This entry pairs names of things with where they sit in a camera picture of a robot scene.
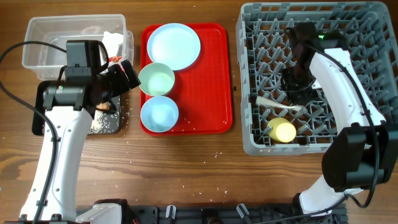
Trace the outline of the yellow plastic cup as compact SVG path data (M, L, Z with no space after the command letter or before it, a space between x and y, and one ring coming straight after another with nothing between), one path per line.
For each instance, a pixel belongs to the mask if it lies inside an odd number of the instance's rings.
M269 121L268 127L271 128L268 136L279 142L291 142L295 139L297 131L295 126L285 118L274 118Z

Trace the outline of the light green rice bowl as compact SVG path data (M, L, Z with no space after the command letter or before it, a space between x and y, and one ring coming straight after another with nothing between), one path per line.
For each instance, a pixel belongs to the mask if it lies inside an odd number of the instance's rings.
M175 84L174 71L162 63L150 63L139 72L141 91L149 96L165 96Z

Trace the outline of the large light blue plate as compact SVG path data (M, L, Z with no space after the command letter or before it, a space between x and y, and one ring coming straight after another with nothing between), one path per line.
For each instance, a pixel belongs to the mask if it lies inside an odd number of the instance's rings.
M198 34L180 23L164 24L156 28L147 41L147 54L154 63L162 63L172 70L191 66L201 51Z

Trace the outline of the white plastic spoon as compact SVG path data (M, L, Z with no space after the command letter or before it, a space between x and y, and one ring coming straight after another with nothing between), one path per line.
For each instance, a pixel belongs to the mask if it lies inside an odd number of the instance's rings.
M258 96L256 98L256 104L270 107L270 108L280 108L280 109L287 109L287 110L293 110L293 111L301 111L301 110L306 111L306 108L304 106L300 106L300 105L287 106L287 105L278 103L276 101L270 100L268 98L265 98L263 96Z

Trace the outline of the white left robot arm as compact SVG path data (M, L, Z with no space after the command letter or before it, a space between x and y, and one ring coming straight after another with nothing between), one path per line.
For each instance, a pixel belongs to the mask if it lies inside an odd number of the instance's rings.
M31 192L21 209L23 222L75 221L81 153L96 107L139 85L128 60L110 66L106 73L39 85L39 114L45 122L45 134Z

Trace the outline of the small light blue plate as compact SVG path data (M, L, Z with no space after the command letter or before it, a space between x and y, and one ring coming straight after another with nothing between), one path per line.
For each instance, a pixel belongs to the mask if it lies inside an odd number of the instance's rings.
M155 96L143 104L140 116L146 129L154 133L164 133L176 125L179 108L171 98Z

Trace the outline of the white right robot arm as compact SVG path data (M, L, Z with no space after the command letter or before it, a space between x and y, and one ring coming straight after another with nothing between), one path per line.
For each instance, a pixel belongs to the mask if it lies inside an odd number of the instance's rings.
M295 197L301 216L324 216L351 198L369 206L377 185L389 181L397 160L397 125L387 123L371 102L336 34L320 37L311 23L288 27L294 67L283 72L282 86L304 90L305 77L320 84L332 110L337 136L322 158L322 175Z

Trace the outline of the red snack wrapper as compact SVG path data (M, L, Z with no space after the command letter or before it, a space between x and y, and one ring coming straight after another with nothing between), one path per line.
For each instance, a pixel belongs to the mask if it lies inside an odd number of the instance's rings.
M109 58L109 65L108 67L111 67L115 64L118 64L121 67L121 70L124 71L123 66L121 65L121 62L123 61L122 56L113 56Z

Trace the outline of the white tissue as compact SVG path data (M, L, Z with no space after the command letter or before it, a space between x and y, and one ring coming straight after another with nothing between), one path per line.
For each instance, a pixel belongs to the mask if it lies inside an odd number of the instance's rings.
M124 37L122 34L104 32L102 43L104 44L109 57L118 55L119 48L123 44Z

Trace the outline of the pile of white rice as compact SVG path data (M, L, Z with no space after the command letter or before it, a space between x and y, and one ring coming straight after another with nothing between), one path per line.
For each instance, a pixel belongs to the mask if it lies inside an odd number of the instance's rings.
M89 134L113 134L118 132L119 124L119 112L116 112L115 114L107 114L96 110Z

